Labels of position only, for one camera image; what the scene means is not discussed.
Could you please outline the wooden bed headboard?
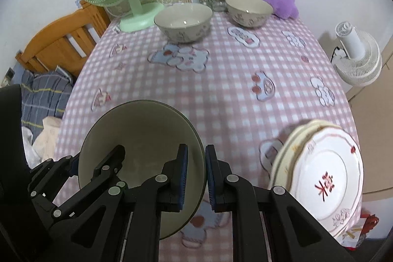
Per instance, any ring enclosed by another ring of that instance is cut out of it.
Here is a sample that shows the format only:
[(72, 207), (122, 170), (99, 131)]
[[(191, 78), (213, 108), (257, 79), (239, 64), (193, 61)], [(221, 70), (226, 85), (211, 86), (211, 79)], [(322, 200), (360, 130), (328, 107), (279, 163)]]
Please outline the wooden bed headboard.
[(15, 59), (23, 68), (44, 73), (61, 67), (73, 76), (79, 76), (97, 44), (88, 27), (102, 37), (110, 24), (104, 8), (85, 0), (80, 4), (81, 8), (74, 13), (41, 29), (25, 50), (16, 54)]

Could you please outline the white red floral plate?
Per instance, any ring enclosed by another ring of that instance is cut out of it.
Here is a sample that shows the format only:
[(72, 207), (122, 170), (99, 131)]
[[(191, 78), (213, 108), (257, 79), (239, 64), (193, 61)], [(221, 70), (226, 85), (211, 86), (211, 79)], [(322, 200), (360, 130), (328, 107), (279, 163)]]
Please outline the white red floral plate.
[(342, 129), (325, 127), (312, 135), (296, 159), (289, 192), (338, 238), (356, 213), (363, 181), (355, 140)]

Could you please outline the pink checkered tablecloth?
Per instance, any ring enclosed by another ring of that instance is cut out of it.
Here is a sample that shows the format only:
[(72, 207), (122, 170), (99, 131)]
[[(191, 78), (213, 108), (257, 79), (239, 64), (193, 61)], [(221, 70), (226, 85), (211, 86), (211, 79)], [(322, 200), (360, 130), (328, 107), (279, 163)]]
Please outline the pink checkered tablecloth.
[(204, 39), (179, 45), (156, 27), (122, 33), (111, 23), (71, 92), (55, 157), (77, 154), (105, 112), (142, 99), (176, 108), (235, 174), (262, 188), (262, 156), (301, 123), (326, 120), (357, 138), (340, 78), (300, 20), (240, 30), (217, 13)]

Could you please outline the yellow floral plate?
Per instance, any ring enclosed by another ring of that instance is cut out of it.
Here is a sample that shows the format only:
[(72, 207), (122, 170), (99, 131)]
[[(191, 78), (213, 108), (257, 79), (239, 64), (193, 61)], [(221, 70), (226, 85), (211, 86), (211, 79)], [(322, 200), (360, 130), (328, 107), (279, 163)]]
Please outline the yellow floral plate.
[(271, 140), (269, 149), (265, 150), (262, 144), (260, 145), (260, 161), (269, 176), (269, 189), (273, 186), (282, 186), (287, 190), (290, 188), (298, 153), (302, 151), (307, 140), (326, 127), (341, 128), (326, 120), (311, 120), (297, 126), (284, 142), (279, 139)]

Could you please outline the white floor fan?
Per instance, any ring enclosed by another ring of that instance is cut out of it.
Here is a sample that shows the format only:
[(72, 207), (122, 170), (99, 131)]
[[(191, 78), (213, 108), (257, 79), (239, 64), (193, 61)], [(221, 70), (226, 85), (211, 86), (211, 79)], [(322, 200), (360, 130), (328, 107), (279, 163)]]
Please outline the white floor fan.
[(334, 49), (331, 63), (339, 77), (350, 86), (365, 87), (373, 83), (383, 65), (375, 38), (348, 21), (337, 24), (335, 33), (341, 47)]

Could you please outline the cream crumpled cloth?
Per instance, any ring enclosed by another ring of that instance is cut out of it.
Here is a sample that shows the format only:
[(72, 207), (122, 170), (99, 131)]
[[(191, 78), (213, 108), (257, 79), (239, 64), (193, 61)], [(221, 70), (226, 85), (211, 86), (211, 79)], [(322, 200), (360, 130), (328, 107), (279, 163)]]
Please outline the cream crumpled cloth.
[(62, 120), (53, 116), (43, 119), (43, 130), (33, 142), (33, 149), (42, 162), (54, 158), (61, 124)]

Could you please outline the blue plaid pillow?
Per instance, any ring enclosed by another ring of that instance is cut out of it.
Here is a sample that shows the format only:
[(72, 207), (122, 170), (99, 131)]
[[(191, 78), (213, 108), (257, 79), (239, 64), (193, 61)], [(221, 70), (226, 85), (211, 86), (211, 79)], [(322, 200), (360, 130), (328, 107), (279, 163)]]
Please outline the blue plaid pillow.
[(63, 117), (73, 90), (73, 79), (63, 69), (46, 73), (33, 73), (25, 70), (20, 86), (22, 95), (21, 125), (28, 128), (33, 138), (36, 139), (44, 129), (44, 118), (48, 116)]

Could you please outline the beige bowl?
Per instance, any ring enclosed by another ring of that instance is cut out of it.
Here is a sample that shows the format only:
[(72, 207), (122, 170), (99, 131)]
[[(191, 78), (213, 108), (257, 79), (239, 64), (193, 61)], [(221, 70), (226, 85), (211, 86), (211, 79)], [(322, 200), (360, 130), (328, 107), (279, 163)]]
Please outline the beige bowl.
[(161, 239), (180, 231), (191, 220), (206, 187), (205, 153), (191, 122), (173, 107), (153, 100), (136, 100), (108, 111), (84, 139), (79, 155), (79, 186), (93, 177), (93, 170), (117, 145), (125, 148), (117, 176), (128, 187), (140, 186), (161, 173), (175, 159), (180, 144), (188, 147), (188, 169), (183, 209), (161, 215)]
[(154, 23), (170, 42), (191, 43), (211, 29), (213, 11), (200, 3), (179, 3), (166, 7), (154, 17)]

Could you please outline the white plastic bag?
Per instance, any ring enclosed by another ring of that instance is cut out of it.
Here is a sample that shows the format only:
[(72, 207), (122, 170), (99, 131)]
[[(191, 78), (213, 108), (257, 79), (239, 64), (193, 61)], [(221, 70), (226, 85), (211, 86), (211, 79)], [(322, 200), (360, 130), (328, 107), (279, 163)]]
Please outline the white plastic bag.
[(33, 147), (33, 133), (26, 127), (21, 127), (23, 147), (28, 166), (33, 169), (41, 163), (41, 157)]

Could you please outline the red snack package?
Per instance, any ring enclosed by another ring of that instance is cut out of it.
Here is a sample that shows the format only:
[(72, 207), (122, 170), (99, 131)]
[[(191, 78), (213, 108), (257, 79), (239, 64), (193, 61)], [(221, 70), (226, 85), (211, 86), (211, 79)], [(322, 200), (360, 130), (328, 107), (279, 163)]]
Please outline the red snack package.
[(366, 239), (368, 233), (379, 223), (374, 214), (361, 213), (357, 224), (348, 229), (342, 237), (342, 245), (350, 251), (355, 251)]

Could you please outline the beige bowl wall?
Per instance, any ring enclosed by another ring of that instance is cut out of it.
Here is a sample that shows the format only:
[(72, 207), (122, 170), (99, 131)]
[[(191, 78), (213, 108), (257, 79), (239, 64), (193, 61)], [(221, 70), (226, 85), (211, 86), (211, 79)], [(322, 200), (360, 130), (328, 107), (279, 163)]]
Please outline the beige bowl wall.
[(230, 18), (240, 26), (258, 28), (263, 26), (274, 9), (263, 0), (226, 0)]

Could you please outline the wall power socket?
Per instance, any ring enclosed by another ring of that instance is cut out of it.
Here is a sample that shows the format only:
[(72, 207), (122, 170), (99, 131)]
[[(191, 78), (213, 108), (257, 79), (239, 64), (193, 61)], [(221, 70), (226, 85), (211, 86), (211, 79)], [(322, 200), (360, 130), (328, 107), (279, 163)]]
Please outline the wall power socket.
[(15, 71), (12, 68), (9, 68), (5, 74), (5, 79), (8, 82), (11, 82), (14, 76), (15, 76)]

